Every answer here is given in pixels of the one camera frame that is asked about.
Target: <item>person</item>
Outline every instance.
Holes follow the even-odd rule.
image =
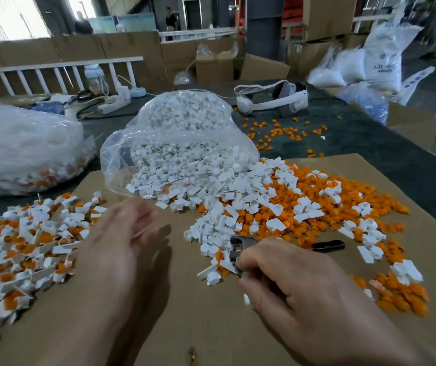
[[[165,12],[166,12],[165,30],[168,32],[177,30],[177,18],[175,17],[174,14],[172,14],[171,8],[167,6],[165,8]],[[172,41],[172,40],[173,40],[172,36],[169,36],[167,41]]]
[[[106,364],[129,308],[146,302],[134,289],[143,251],[157,241],[155,220],[152,207],[134,198],[91,229],[74,283],[82,300],[67,301],[39,366]],[[328,255],[267,238],[243,251],[238,265],[251,305],[301,364],[436,366],[436,353],[403,335]]]
[[[75,33],[77,35],[92,35],[94,30],[88,20],[84,19],[82,12],[77,12],[78,20],[74,22]]]

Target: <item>vr headset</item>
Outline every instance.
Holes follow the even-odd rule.
[[[253,95],[271,89],[273,89],[273,100],[259,104],[252,103],[251,98]],[[235,87],[234,91],[238,110],[243,114],[250,114],[256,110],[279,108],[282,116],[292,116],[299,110],[308,107],[308,91],[306,86],[299,84],[296,91],[296,85],[289,83],[285,79],[269,86],[239,85]]]

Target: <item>right hand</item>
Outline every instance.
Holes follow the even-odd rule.
[[[244,250],[238,264],[251,305],[298,359],[321,366],[422,364],[410,342],[327,255],[267,238]]]

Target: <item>white headset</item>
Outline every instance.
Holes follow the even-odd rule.
[[[245,95],[256,94],[260,91],[272,89],[282,84],[278,98],[275,100],[253,104]],[[282,116],[291,116],[297,111],[308,107],[308,91],[306,88],[296,92],[296,85],[283,79],[269,86],[239,85],[234,89],[238,110],[243,114],[250,114],[254,110],[279,108]]]

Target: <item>left hand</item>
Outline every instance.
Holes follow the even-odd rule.
[[[84,240],[76,262],[76,284],[83,306],[119,326],[136,296],[137,263],[142,248],[156,239],[157,212],[135,197],[109,208]]]

